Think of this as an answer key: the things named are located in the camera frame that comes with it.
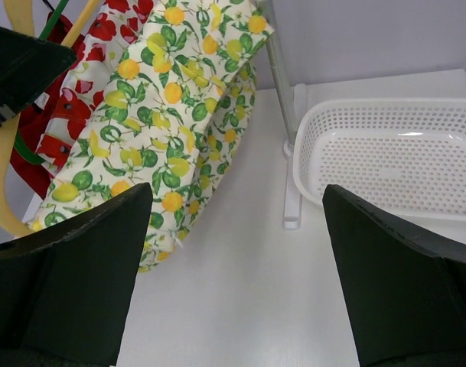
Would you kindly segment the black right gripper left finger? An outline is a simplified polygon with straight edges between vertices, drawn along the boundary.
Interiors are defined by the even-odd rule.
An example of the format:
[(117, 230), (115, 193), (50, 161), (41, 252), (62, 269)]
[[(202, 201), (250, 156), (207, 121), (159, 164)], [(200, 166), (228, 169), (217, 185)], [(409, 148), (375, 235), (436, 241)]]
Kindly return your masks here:
[(152, 189), (0, 244), (0, 366), (114, 366)]

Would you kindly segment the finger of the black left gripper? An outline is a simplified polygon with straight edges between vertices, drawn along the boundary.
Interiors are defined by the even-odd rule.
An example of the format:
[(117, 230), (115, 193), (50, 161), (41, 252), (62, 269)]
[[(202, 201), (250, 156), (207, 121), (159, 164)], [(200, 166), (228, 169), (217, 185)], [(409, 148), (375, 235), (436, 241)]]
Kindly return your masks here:
[(76, 61), (71, 48), (0, 27), (0, 127)]

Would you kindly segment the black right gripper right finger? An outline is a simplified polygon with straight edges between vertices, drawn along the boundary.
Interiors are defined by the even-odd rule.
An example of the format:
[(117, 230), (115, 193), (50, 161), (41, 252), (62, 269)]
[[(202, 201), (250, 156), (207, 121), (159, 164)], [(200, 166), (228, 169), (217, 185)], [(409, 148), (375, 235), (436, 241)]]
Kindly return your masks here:
[(466, 366), (466, 245), (338, 185), (322, 198), (361, 366)]

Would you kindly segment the lemon print skirt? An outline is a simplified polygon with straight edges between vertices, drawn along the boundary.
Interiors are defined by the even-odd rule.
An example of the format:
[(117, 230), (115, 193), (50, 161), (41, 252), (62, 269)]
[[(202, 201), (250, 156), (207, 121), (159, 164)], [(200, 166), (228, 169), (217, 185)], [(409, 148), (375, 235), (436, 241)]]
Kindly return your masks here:
[(253, 1), (157, 2), (28, 227), (45, 229), (147, 183), (153, 202), (139, 268), (164, 261), (232, 163), (255, 103), (253, 56), (272, 32)]

